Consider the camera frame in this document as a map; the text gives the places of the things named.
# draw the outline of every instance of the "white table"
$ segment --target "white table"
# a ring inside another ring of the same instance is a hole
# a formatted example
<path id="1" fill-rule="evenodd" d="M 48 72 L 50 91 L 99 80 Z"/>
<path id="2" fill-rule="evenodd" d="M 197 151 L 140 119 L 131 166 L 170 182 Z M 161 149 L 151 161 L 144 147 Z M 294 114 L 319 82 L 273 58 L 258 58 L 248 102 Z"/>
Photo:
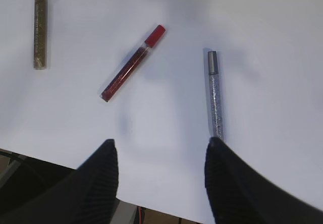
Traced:
<path id="1" fill-rule="evenodd" d="M 211 48 L 228 145 L 323 209 L 323 0 L 49 0 L 41 72 L 33 11 L 34 0 L 0 0 L 1 148 L 77 168 L 114 138 L 118 198 L 213 223 L 203 175 Z M 105 103 L 101 91 L 159 23 L 164 39 Z"/>

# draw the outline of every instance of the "gold glitter pen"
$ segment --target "gold glitter pen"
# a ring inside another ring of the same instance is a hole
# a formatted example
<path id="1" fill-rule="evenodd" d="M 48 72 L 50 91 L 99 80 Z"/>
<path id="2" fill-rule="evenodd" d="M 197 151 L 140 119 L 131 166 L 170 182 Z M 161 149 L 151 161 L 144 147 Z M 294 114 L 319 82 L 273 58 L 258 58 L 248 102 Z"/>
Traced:
<path id="1" fill-rule="evenodd" d="M 46 68 L 47 0 L 35 0 L 34 69 Z"/>

